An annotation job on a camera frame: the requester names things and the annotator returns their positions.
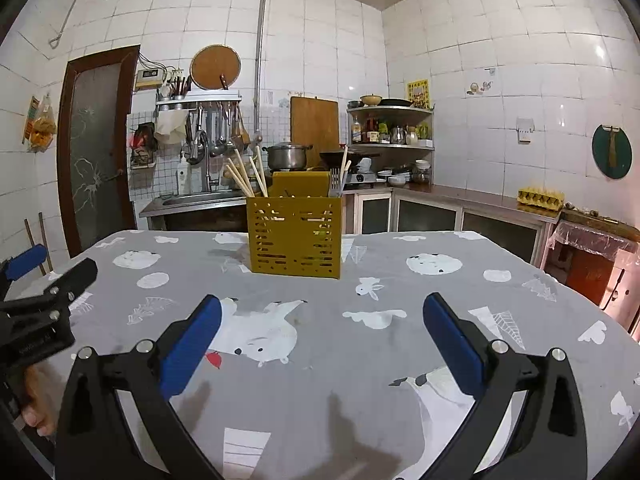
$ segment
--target white cloth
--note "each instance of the white cloth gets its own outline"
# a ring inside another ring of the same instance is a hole
[[[163,144],[180,144],[187,136],[186,120],[188,110],[167,110],[158,112],[158,124],[154,137]]]

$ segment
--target egg carton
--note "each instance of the egg carton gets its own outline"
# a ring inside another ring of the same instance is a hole
[[[518,202],[551,211],[560,211],[564,205],[564,193],[537,187],[523,187],[518,190]]]

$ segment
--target metal screw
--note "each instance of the metal screw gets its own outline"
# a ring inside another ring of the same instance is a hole
[[[491,348],[497,354],[506,354],[509,349],[509,345],[505,343],[502,339],[496,339],[493,343],[491,343]]]
[[[564,361],[566,359],[566,354],[564,353],[564,350],[560,348],[554,348],[551,351],[551,357],[556,361]]]
[[[88,359],[89,357],[91,357],[92,353],[94,353],[94,351],[91,350],[90,346],[84,346],[79,350],[78,358],[80,358],[80,359]]]
[[[143,339],[136,345],[136,350],[141,354],[148,354],[154,348],[154,342],[149,339]]]

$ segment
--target gray tablecloth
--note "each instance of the gray tablecloth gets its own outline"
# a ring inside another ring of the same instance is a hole
[[[417,480],[472,403],[422,323],[424,298],[438,291],[489,339],[530,354],[567,352],[590,477],[635,421],[638,345],[593,303],[479,235],[347,236],[340,280],[253,274],[246,240],[136,231],[88,249],[67,267],[90,257],[98,279],[72,306],[76,344],[51,364],[64,379],[82,346],[107,354],[155,340],[214,294],[224,298],[222,327],[172,403],[227,480]],[[483,465],[496,460],[521,402]],[[123,406],[158,464],[130,397]]]

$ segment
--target hanging plastic bag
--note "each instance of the hanging plastic bag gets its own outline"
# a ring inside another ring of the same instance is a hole
[[[51,106],[51,97],[49,93],[47,93],[42,101],[40,101],[36,118],[33,121],[33,132],[29,138],[31,149],[38,151],[46,150],[57,132],[58,127],[56,126],[56,118],[53,113],[53,107]]]

